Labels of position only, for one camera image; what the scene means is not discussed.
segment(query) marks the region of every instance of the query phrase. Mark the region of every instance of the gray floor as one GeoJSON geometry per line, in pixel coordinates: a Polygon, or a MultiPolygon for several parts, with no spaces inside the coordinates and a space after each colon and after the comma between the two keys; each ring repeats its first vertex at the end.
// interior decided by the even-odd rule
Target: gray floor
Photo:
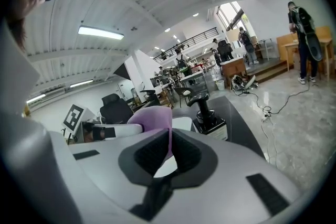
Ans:
{"type": "MultiPolygon", "coordinates": [[[[228,89],[218,91],[213,82],[216,77],[210,73],[205,77],[210,98],[227,96],[248,124],[271,164],[277,164],[278,169],[302,190],[311,188],[319,181],[336,151],[336,80],[331,80],[329,85],[325,79],[317,80],[318,87],[311,86],[308,92],[291,97],[284,109],[271,117],[274,126],[269,120],[263,123],[269,137],[267,139],[261,129],[264,114],[256,104],[257,97],[252,94],[238,97],[228,89]]],[[[260,106],[269,105],[275,113],[290,94],[308,88],[307,84],[299,84],[297,77],[298,72],[291,70],[260,84],[252,92],[259,96],[260,106]]]]}

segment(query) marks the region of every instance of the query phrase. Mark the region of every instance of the step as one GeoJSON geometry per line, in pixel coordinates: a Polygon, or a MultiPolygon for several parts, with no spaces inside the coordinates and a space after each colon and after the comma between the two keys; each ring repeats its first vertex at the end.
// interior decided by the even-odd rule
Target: step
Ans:
{"type": "Polygon", "coordinates": [[[281,62],[273,63],[273,64],[271,64],[271,65],[269,65],[269,66],[266,66],[266,67],[264,67],[264,68],[262,68],[262,69],[259,69],[259,70],[256,70],[256,71],[252,71],[251,73],[248,72],[248,76],[249,76],[249,77],[252,77],[253,75],[258,76],[258,75],[261,75],[261,74],[263,74],[263,73],[268,72],[268,71],[271,70],[271,69],[275,69],[275,68],[278,68],[278,67],[280,67],[280,66],[281,66],[281,67],[282,67],[282,66],[287,66],[287,62],[286,62],[286,61],[281,61],[281,62]]]}
{"type": "Polygon", "coordinates": [[[257,75],[256,76],[256,81],[258,83],[262,83],[264,81],[272,79],[272,78],[274,78],[274,77],[276,77],[276,76],[278,76],[278,75],[280,75],[282,73],[285,73],[285,72],[287,72],[287,65],[281,65],[281,66],[279,66],[277,68],[270,69],[270,70],[268,70],[265,73],[257,75]]]}

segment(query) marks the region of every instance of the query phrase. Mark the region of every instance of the joystick handle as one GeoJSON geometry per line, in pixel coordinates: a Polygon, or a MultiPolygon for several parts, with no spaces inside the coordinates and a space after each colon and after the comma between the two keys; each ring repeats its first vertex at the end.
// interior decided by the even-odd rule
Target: joystick handle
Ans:
{"type": "Polygon", "coordinates": [[[208,104],[206,103],[206,100],[209,99],[209,94],[207,92],[201,92],[194,97],[191,98],[187,106],[192,106],[194,103],[197,102],[198,107],[200,108],[200,112],[202,115],[208,115],[209,114],[209,108],[208,104]]]}

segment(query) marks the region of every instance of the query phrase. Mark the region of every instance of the ceiling light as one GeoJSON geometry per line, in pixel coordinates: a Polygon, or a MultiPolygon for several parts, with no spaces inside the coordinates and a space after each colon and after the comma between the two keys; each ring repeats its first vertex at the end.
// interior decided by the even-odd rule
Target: ceiling light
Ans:
{"type": "Polygon", "coordinates": [[[38,100],[38,99],[41,99],[41,98],[43,98],[44,96],[46,96],[46,95],[45,95],[45,94],[41,94],[41,95],[39,95],[39,96],[37,96],[37,97],[34,97],[34,98],[28,100],[28,101],[27,101],[27,104],[30,104],[30,103],[32,103],[32,102],[38,100]]]}
{"type": "Polygon", "coordinates": [[[80,35],[90,35],[90,36],[99,36],[99,37],[108,37],[108,38],[114,38],[121,40],[124,35],[123,34],[118,34],[118,33],[113,33],[93,27],[87,27],[87,26],[80,26],[78,33],[80,35]]]}
{"type": "Polygon", "coordinates": [[[80,83],[76,83],[76,84],[73,84],[73,85],[70,85],[70,88],[73,88],[73,87],[77,87],[77,86],[81,86],[83,84],[87,84],[87,83],[91,83],[93,82],[93,80],[88,80],[88,81],[84,81],[84,82],[80,82],[80,83]]]}

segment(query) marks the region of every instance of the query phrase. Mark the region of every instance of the white bucket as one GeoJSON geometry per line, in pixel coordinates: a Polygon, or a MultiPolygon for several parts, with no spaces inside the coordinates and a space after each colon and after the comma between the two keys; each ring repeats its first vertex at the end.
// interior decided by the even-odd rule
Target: white bucket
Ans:
{"type": "Polygon", "coordinates": [[[225,87],[224,87],[224,80],[218,80],[216,82],[216,84],[217,84],[217,87],[218,87],[219,91],[224,91],[224,89],[225,89],[225,87]]]}

